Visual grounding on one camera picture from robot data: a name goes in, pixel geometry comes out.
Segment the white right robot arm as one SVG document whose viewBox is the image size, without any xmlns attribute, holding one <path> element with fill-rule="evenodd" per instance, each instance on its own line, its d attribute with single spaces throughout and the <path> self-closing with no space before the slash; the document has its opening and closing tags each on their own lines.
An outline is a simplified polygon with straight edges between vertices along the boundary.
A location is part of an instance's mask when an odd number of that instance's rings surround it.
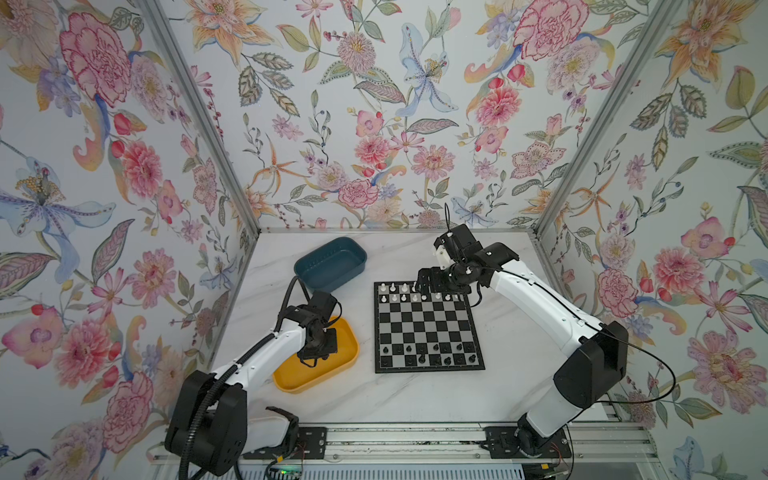
<svg viewBox="0 0 768 480">
<path fill-rule="evenodd" d="M 482 246 L 465 224 L 448 228 L 433 246 L 437 264 L 419 270 L 419 290 L 467 294 L 473 286 L 489 288 L 520 308 L 565 355 L 551 386 L 516 421 L 513 432 L 517 451 L 539 455 L 568 423 L 625 377 L 626 328 L 588 315 L 550 288 L 508 246 Z"/>
</svg>

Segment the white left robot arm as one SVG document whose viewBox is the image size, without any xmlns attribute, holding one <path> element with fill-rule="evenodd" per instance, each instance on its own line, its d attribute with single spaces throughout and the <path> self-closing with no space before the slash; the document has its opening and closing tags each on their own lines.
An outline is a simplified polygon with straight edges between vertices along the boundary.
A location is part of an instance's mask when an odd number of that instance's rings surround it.
<svg viewBox="0 0 768 480">
<path fill-rule="evenodd" d="M 339 318 L 333 313 L 339 308 L 339 301 L 322 291 L 305 304 L 284 306 L 275 329 L 228 366 L 187 376 L 164 440 L 165 449 L 180 458 L 179 479 L 222 476 L 253 451 L 271 451 L 277 458 L 295 451 L 298 417 L 268 407 L 260 418 L 250 419 L 248 395 L 291 357 L 314 368 L 337 353 Z"/>
</svg>

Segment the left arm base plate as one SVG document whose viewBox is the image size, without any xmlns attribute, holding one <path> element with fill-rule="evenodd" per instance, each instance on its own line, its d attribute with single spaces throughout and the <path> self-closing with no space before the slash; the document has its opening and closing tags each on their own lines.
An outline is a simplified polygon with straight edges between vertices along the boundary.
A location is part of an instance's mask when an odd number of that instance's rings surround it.
<svg viewBox="0 0 768 480">
<path fill-rule="evenodd" d="M 302 426 L 299 418 L 278 407 L 267 407 L 248 421 L 241 457 L 245 460 L 323 460 L 328 428 Z"/>
</svg>

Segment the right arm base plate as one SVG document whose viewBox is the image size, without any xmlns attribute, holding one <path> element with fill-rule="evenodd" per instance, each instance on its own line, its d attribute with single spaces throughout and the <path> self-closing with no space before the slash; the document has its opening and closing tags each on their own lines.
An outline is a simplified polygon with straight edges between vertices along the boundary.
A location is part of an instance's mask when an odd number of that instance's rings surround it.
<svg viewBox="0 0 768 480">
<path fill-rule="evenodd" d="M 483 429 L 480 443 L 492 459 L 570 459 L 573 456 L 566 426 L 549 436 L 540 435 L 524 415 L 515 425 L 490 426 Z"/>
</svg>

